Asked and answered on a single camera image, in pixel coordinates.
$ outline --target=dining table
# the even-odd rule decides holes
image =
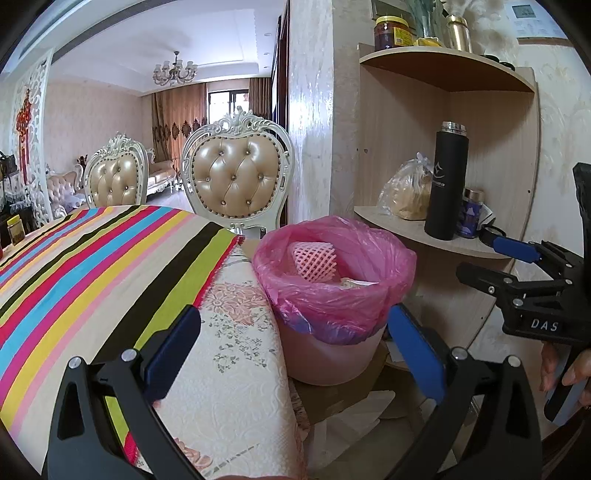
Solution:
[[[205,478],[306,477],[281,341],[242,237],[190,212],[132,205],[75,210],[0,260],[0,419],[41,472],[69,359],[141,349],[188,304],[201,332],[153,404]],[[127,459],[149,471],[114,398]]]

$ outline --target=brown curtain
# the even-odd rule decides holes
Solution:
[[[252,113],[267,120],[271,119],[271,78],[251,79],[248,103]]]
[[[181,168],[181,154],[193,130],[207,123],[207,87],[195,83],[154,94],[154,103],[162,106],[167,152],[157,160],[172,160],[177,171]]]
[[[154,137],[154,161],[169,160],[170,127],[164,119],[162,92],[152,94],[152,136]]]

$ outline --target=plastic bag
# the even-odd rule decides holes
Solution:
[[[433,164],[417,153],[417,158],[407,161],[384,186],[379,195],[378,207],[405,220],[427,218]]]
[[[293,242],[335,247],[334,283],[311,283],[296,272]],[[275,313],[290,328],[324,343],[354,345],[374,335],[414,280],[417,257],[392,233],[362,222],[328,216],[287,225],[265,235],[252,259]],[[339,278],[376,282],[343,289]]]

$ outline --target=window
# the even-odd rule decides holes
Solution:
[[[217,122],[227,113],[236,113],[241,106],[248,112],[248,90],[229,90],[209,94],[209,123]]]

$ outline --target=jar of honey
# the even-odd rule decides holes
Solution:
[[[22,242],[25,239],[25,229],[22,226],[21,218],[18,215],[15,215],[10,220],[8,220],[6,224],[8,227],[8,233],[10,234],[10,240],[12,240],[13,245]]]
[[[400,17],[387,15],[377,19],[374,28],[375,51],[394,47],[410,47],[413,36],[408,22]]]

